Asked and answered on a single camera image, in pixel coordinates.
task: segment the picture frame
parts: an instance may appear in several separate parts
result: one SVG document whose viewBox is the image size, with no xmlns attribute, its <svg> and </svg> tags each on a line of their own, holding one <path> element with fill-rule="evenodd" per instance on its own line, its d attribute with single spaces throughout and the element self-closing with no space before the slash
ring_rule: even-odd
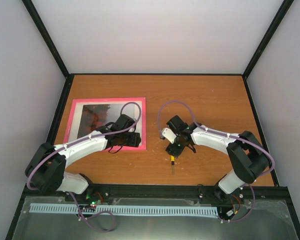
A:
<svg viewBox="0 0 300 240">
<path fill-rule="evenodd" d="M 63 143 L 72 142 L 88 135 L 100 126 L 109 122 L 115 122 L 120 116 L 121 108 L 128 102 L 136 103 L 141 108 L 141 117 L 135 128 L 135 132 L 140 133 L 141 143 L 139 147 L 124 146 L 121 150 L 146 150 L 145 97 L 74 99 L 72 101 Z M 129 104 L 124 107 L 122 113 L 136 120 L 139 116 L 139 109 L 135 104 Z M 112 149 L 113 151 L 117 151 L 120 148 L 120 146 L 114 146 Z"/>
</svg>

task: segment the wooden tabletop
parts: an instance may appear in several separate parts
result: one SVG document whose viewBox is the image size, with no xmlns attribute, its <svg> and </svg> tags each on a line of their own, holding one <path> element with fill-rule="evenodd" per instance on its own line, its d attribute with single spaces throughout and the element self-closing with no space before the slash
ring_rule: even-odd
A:
<svg viewBox="0 0 300 240">
<path fill-rule="evenodd" d="M 172 175 L 170 156 L 165 152 L 168 140 L 159 138 L 157 114 L 170 100 L 187 103 L 199 123 L 229 132 L 258 130 L 241 76 L 189 75 L 76 75 L 66 102 L 55 144 L 63 142 L 73 99 L 146 98 L 146 150 L 96 152 L 70 165 L 66 171 L 83 173 L 94 183 L 214 185 L 232 170 L 229 157 L 219 151 L 196 146 L 197 153 L 186 148 L 176 159 Z M 188 124 L 188 110 L 178 103 L 166 106 L 161 128 L 175 115 Z M 273 186 L 270 174 L 259 177 L 256 186 Z"/>
</svg>

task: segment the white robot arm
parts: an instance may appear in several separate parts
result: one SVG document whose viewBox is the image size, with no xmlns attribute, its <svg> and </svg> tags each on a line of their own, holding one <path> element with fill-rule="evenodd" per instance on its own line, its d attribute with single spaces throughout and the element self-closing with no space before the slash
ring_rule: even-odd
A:
<svg viewBox="0 0 300 240">
<path fill-rule="evenodd" d="M 25 170 L 30 189 L 41 193 L 54 191 L 82 194 L 92 182 L 84 174 L 72 174 L 65 169 L 75 161 L 95 152 L 112 149 L 114 146 L 137 148 L 141 142 L 140 133 L 125 131 L 135 120 L 121 114 L 116 122 L 97 128 L 90 134 L 71 142 L 52 146 L 43 143 Z"/>
<path fill-rule="evenodd" d="M 220 201 L 244 184 L 253 183 L 269 166 L 269 160 L 262 152 L 231 138 L 229 133 L 208 129 L 203 125 L 199 128 L 194 123 L 189 126 L 177 115 L 170 119 L 167 125 L 169 128 L 164 128 L 161 135 L 170 142 L 166 152 L 175 158 L 185 147 L 192 149 L 195 153 L 194 145 L 207 146 L 229 156 L 233 170 L 215 186 L 215 195 Z M 241 137 L 261 146 L 251 132 L 245 131 L 240 135 L 232 133 L 231 136 Z"/>
</svg>

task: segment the perforated cable channel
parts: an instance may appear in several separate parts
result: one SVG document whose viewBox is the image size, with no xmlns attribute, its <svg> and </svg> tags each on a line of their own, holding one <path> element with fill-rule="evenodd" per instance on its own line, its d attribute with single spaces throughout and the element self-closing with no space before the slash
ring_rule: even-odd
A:
<svg viewBox="0 0 300 240">
<path fill-rule="evenodd" d="M 187 216 L 217 218 L 217 208 L 211 206 L 122 206 L 98 205 L 96 209 L 85 209 L 85 214 L 109 211 L 117 216 Z M 31 203 L 29 213 L 77 214 L 75 204 Z"/>
</svg>

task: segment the white wall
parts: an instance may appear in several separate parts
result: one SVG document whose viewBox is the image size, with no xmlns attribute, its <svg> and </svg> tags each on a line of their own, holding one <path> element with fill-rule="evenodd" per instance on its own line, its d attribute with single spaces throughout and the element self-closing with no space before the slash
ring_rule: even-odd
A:
<svg viewBox="0 0 300 240">
<path fill-rule="evenodd" d="M 294 1 L 248 78 L 279 182 L 300 220 L 300 0 Z"/>
<path fill-rule="evenodd" d="M 283 0 L 34 0 L 71 73 L 241 74 Z"/>
<path fill-rule="evenodd" d="M 0 0 L 0 240 L 46 140 L 64 78 L 21 0 Z"/>
</svg>

